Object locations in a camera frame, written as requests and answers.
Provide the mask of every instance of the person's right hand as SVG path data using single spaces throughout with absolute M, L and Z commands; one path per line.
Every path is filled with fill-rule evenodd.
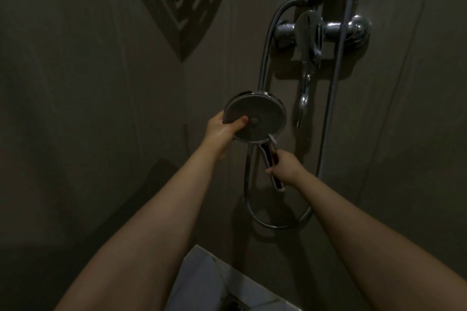
M 300 175 L 307 171 L 294 154 L 284 150 L 277 150 L 279 163 L 266 170 L 269 175 L 274 175 L 283 183 L 295 186 Z

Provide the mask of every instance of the person's right arm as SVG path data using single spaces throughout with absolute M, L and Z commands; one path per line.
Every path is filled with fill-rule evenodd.
M 341 261 L 376 310 L 467 310 L 467 282 L 373 219 L 278 150 L 273 173 L 306 198 Z

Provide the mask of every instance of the person's left arm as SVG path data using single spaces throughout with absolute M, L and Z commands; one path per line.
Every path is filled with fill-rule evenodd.
M 222 124 L 222 115 L 209 121 L 185 165 L 89 261 L 55 311 L 164 309 L 215 163 L 248 122 Z

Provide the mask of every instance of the forearm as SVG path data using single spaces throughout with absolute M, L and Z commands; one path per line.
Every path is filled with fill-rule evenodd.
M 375 309 L 465 309 L 467 283 L 440 261 L 311 174 L 296 186 Z
M 198 149 L 91 259 L 57 310 L 162 310 L 188 246 L 215 156 Z

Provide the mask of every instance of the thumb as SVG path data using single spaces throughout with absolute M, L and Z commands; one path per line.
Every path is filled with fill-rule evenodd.
M 238 132 L 239 130 L 243 129 L 248 123 L 248 117 L 243 116 L 237 119 L 235 122 L 230 124 L 230 128 L 232 129 L 233 133 Z

